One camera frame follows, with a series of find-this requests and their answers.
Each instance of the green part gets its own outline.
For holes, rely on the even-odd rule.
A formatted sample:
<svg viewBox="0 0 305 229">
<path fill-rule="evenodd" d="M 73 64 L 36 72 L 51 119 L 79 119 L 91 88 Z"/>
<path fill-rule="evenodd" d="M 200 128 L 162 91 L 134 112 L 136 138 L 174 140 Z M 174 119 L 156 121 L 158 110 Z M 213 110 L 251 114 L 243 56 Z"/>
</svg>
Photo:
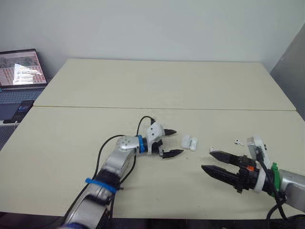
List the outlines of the green part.
<svg viewBox="0 0 305 229">
<path fill-rule="evenodd" d="M 278 167 L 275 162 L 271 166 L 271 170 L 274 172 L 274 185 L 277 191 L 280 190 L 280 173 L 278 172 Z"/>
</svg>

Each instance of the white table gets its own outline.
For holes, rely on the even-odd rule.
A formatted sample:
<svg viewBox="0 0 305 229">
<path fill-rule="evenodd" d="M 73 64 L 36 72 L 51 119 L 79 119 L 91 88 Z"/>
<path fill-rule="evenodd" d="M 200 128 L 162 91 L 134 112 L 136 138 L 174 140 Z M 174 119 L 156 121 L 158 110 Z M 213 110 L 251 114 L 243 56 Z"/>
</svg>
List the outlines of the white table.
<svg viewBox="0 0 305 229">
<path fill-rule="evenodd" d="M 257 62 L 68 59 L 34 105 L 295 110 Z"/>
<path fill-rule="evenodd" d="M 211 146 L 250 156 L 247 147 L 234 144 L 236 138 L 245 143 L 259 134 L 279 168 L 305 174 L 304 121 L 293 111 L 33 107 L 0 153 L 0 211 L 62 216 L 92 176 L 102 143 L 112 135 L 134 135 L 143 115 L 178 131 L 164 140 L 165 149 L 180 148 L 184 134 L 197 137 L 198 148 L 167 160 L 138 157 L 116 196 L 114 217 L 264 219 L 275 204 L 272 197 L 240 195 L 200 168 L 215 164 L 236 172 L 209 156 Z M 114 144 L 105 147 L 102 161 Z"/>
</svg>

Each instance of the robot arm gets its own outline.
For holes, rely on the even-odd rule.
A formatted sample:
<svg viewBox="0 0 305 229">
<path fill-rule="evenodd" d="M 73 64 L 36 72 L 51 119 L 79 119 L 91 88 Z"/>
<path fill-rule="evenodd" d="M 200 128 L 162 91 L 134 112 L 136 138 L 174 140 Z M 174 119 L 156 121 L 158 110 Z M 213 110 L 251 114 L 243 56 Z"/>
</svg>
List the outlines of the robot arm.
<svg viewBox="0 0 305 229">
<path fill-rule="evenodd" d="M 86 179 L 86 187 L 66 214 L 61 229 L 106 228 L 109 220 L 108 206 L 120 189 L 121 178 L 135 154 L 159 154 L 162 158 L 173 157 L 183 150 L 162 150 L 162 138 L 176 133 L 163 129 L 154 122 L 147 130 L 147 137 L 123 136 L 118 139 L 114 151 L 109 155 L 99 173 L 93 179 Z"/>
<path fill-rule="evenodd" d="M 248 138 L 247 145 L 252 159 L 223 151 L 212 151 L 210 153 L 221 162 L 238 166 L 240 169 L 237 174 L 230 173 L 217 166 L 202 165 L 202 169 L 211 177 L 232 185 L 239 193 L 243 189 L 252 189 L 255 193 L 264 191 L 270 196 L 274 196 L 265 171 L 257 163 L 257 160 L 262 158 L 277 191 L 283 194 L 282 197 L 286 198 L 285 203 L 305 212 L 305 176 L 278 170 L 277 164 L 271 163 L 267 154 L 267 147 L 259 137 Z"/>
</svg>

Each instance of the cable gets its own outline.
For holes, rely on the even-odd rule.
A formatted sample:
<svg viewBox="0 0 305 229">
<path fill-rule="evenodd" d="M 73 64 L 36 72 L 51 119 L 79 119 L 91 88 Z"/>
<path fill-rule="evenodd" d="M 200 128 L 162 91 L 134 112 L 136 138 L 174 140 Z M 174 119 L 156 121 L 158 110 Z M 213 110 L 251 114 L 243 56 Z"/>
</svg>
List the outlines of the cable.
<svg viewBox="0 0 305 229">
<path fill-rule="evenodd" d="M 139 121 L 136 136 L 139 134 L 139 129 L 140 129 L 141 122 L 142 122 L 143 119 L 145 119 L 145 118 L 150 118 L 150 119 L 151 119 L 151 123 L 155 121 L 152 117 L 150 117 L 150 116 L 148 116 L 148 115 L 143 116 L 143 117 L 140 119 L 140 121 Z M 120 181 L 120 184 L 122 184 L 122 183 L 124 182 L 124 180 L 126 180 L 127 177 L 130 175 L 130 173 L 132 173 L 132 171 L 133 171 L 133 169 L 134 169 L 134 166 L 135 166 L 135 163 L 136 163 L 136 160 L 137 160 L 137 155 L 135 154 L 134 157 L 133 157 L 132 168 L 129 170 L 129 172 L 126 174 L 126 176 Z"/>
<path fill-rule="evenodd" d="M 37 227 L 37 228 L 31 228 L 31 229 L 42 229 L 42 228 L 45 228 L 53 223 L 55 223 L 58 219 L 60 218 L 60 216 L 58 216 L 55 220 L 53 220 L 52 222 L 48 223 L 48 224 L 45 224 L 43 226 L 40 226 L 40 227 Z M 3 227 L 5 229 L 15 229 L 15 228 L 10 228 L 10 227 L 7 227 L 7 226 L 3 226 L 3 225 L 0 225 L 0 227 Z"/>
<path fill-rule="evenodd" d="M 276 201 L 276 204 L 277 204 L 277 208 L 280 211 L 280 214 L 281 214 L 282 218 L 287 220 L 287 217 L 286 217 L 286 215 L 284 213 L 284 210 L 282 208 L 282 205 L 281 205 L 280 197 L 278 195 L 278 192 L 276 190 L 275 184 L 274 184 L 274 182 L 273 182 L 273 180 L 272 180 L 272 178 L 271 178 L 271 176 L 270 176 L 270 174 L 268 172 L 268 169 L 267 169 L 266 165 L 264 164 L 262 158 L 257 158 L 257 161 L 261 164 L 263 170 L 266 173 L 267 179 L 269 181 L 269 185 L 270 185 L 270 187 L 271 187 L 271 189 L 272 189 L 272 191 L 274 193 L 274 197 L 275 197 L 275 201 Z"/>
<path fill-rule="evenodd" d="M 151 119 L 151 122 L 155 121 L 152 117 L 150 117 L 150 116 L 148 116 L 148 115 L 143 116 L 143 117 L 140 119 L 140 121 L 139 121 L 138 128 L 137 128 L 137 134 L 136 134 L 136 135 L 139 134 L 139 129 L 140 129 L 141 122 L 142 122 L 143 119 L 145 119 L 145 118 L 150 118 L 150 119 Z"/>
<path fill-rule="evenodd" d="M 113 205 L 114 205 L 114 198 L 115 198 L 115 194 L 112 196 L 111 199 L 111 205 L 110 205 L 110 216 L 109 216 L 109 222 L 111 223 L 111 228 L 112 228 L 112 214 L 113 214 Z"/>
<path fill-rule="evenodd" d="M 100 158 L 101 158 L 101 154 L 102 154 L 102 150 L 103 148 L 105 147 L 105 145 L 112 139 L 116 138 L 116 137 L 122 137 L 122 136 L 125 136 L 125 135 L 115 135 L 115 136 L 112 136 L 110 138 L 107 139 L 107 141 L 104 142 L 104 144 L 101 146 L 100 150 L 99 150 L 99 155 L 97 156 L 97 162 L 96 162 L 96 168 L 95 168 L 95 172 L 93 174 L 93 177 L 92 177 L 92 180 L 95 179 L 96 175 L 97 175 L 97 172 L 99 171 L 99 164 L 100 164 Z"/>
<path fill-rule="evenodd" d="M 103 150 L 103 148 L 105 147 L 105 145 L 106 145 L 110 140 L 112 140 L 112 139 L 114 139 L 114 138 L 116 138 L 116 137 L 122 137 L 122 136 L 124 136 L 124 135 L 115 135 L 115 136 L 112 136 L 112 137 L 108 138 L 108 139 L 104 142 L 104 144 L 101 146 L 101 148 L 100 148 L 100 150 L 99 150 L 99 154 L 98 154 L 98 156 L 97 156 L 96 168 L 95 168 L 95 172 L 94 172 L 94 174 L 93 174 L 92 180 L 95 179 L 95 177 L 96 177 L 96 175 L 97 175 L 97 172 L 98 172 L 98 170 L 99 170 L 100 158 L 101 158 L 102 150 Z M 75 200 L 73 201 L 73 203 L 70 205 L 69 209 L 67 210 L 65 216 L 64 216 L 63 219 L 62 219 L 62 223 L 64 223 L 64 222 L 66 221 L 69 212 L 72 210 L 72 208 L 73 208 L 73 206 L 75 205 L 76 201 L 80 198 L 80 196 L 81 196 L 82 193 L 85 191 L 85 189 L 87 188 L 88 185 L 89 185 L 89 184 L 87 184 L 87 185 L 81 190 L 81 192 L 78 194 L 78 196 L 76 197 L 76 199 L 75 199 Z"/>
<path fill-rule="evenodd" d="M 120 181 L 120 184 L 122 184 L 124 182 L 124 180 L 127 179 L 127 177 L 130 175 L 130 173 L 132 173 L 134 166 L 135 166 L 135 162 L 137 160 L 137 155 L 133 156 L 133 164 L 132 164 L 132 168 L 129 170 L 129 172 L 126 174 L 126 176 Z"/>
<path fill-rule="evenodd" d="M 282 201 L 281 201 L 281 205 L 283 205 L 284 203 L 286 202 L 286 199 L 283 199 Z M 267 221 L 267 226 L 268 226 L 268 228 L 270 228 L 270 218 L 271 218 L 271 215 L 275 212 L 275 210 L 277 210 L 277 204 L 276 205 L 274 205 L 271 209 L 270 209 L 270 211 L 268 212 L 268 214 L 267 214 L 267 217 L 266 217 L 266 221 Z"/>
<path fill-rule="evenodd" d="M 14 124 L 14 130 L 16 130 L 16 124 L 17 124 L 17 121 L 16 121 L 15 124 Z"/>
<path fill-rule="evenodd" d="M 274 193 L 274 197 L 275 197 L 275 201 L 276 201 L 276 205 L 270 209 L 270 211 L 268 212 L 267 217 L 266 217 L 268 227 L 270 228 L 270 217 L 276 209 L 279 210 L 282 218 L 285 220 L 294 220 L 294 219 L 298 219 L 298 218 L 305 218 L 305 215 L 303 215 L 303 214 L 299 214 L 299 215 L 295 215 L 295 216 L 291 216 L 291 217 L 287 218 L 287 216 L 285 215 L 284 210 L 282 208 L 282 205 L 286 202 L 286 198 L 284 198 L 282 200 L 280 199 L 278 191 L 276 190 L 275 184 L 268 172 L 266 165 L 264 164 L 263 155 L 259 148 L 256 150 L 256 159 L 266 173 L 267 179 L 269 181 L 269 185 Z"/>
<path fill-rule="evenodd" d="M 141 122 L 142 122 L 142 120 L 145 119 L 145 118 L 150 118 L 150 119 L 151 119 L 151 123 L 153 123 L 153 122 L 155 121 L 155 120 L 154 120 L 152 117 L 150 117 L 150 116 L 147 116 L 147 115 L 143 116 L 143 117 L 140 119 L 140 121 L 139 121 L 138 128 L 137 128 L 137 134 L 136 134 L 136 135 L 139 134 L 139 129 L 140 129 Z M 97 175 L 97 173 L 98 173 L 98 171 L 99 171 L 100 158 L 101 158 L 102 150 L 103 150 L 103 148 L 105 147 L 105 145 L 106 145 L 110 140 L 112 140 L 112 139 L 114 139 L 114 138 L 116 138 L 116 137 L 122 137 L 122 136 L 124 136 L 124 135 L 115 135 L 115 136 L 112 136 L 112 137 L 108 138 L 108 139 L 104 142 L 104 144 L 101 146 L 101 148 L 100 148 L 100 150 L 99 150 L 98 157 L 97 157 L 96 168 L 95 168 L 95 172 L 94 172 L 94 174 L 93 174 L 93 176 L 92 176 L 92 180 L 96 178 L 96 175 Z M 132 164 L 132 167 L 131 167 L 130 171 L 129 171 L 129 172 L 126 174 L 126 176 L 120 181 L 120 184 L 122 184 L 122 183 L 126 180 L 126 178 L 130 175 L 130 173 L 133 171 L 133 169 L 134 169 L 134 167 L 135 167 L 135 163 L 136 163 L 136 155 L 134 155 L 133 164 Z M 79 199 L 79 197 L 82 195 L 82 193 L 84 192 L 84 190 L 86 189 L 87 186 L 88 186 L 88 184 L 81 190 L 81 192 L 78 194 L 77 198 L 76 198 L 76 199 L 74 200 L 74 202 L 71 204 L 71 206 L 69 207 L 68 211 L 66 212 L 66 214 L 65 214 L 65 216 L 64 216 L 64 218 L 63 218 L 62 223 L 64 223 L 64 222 L 66 221 L 69 212 L 71 211 L 71 209 L 73 208 L 73 206 L 75 205 L 75 203 L 77 202 L 77 200 Z M 114 196 L 115 196 L 115 194 L 112 196 L 111 206 L 110 206 L 110 218 L 109 218 L 109 219 L 110 219 L 110 222 L 112 221 L 112 212 L 113 212 L 113 205 L 114 205 Z"/>
</svg>

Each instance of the laptop screen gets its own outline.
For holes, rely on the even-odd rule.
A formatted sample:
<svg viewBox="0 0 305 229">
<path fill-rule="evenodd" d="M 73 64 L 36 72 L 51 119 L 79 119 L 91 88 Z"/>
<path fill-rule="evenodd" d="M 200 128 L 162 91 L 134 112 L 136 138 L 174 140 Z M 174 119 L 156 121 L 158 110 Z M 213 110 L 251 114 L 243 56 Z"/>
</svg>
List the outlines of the laptop screen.
<svg viewBox="0 0 305 229">
<path fill-rule="evenodd" d="M 0 87 L 23 88 L 46 86 L 35 49 L 0 52 Z"/>
</svg>

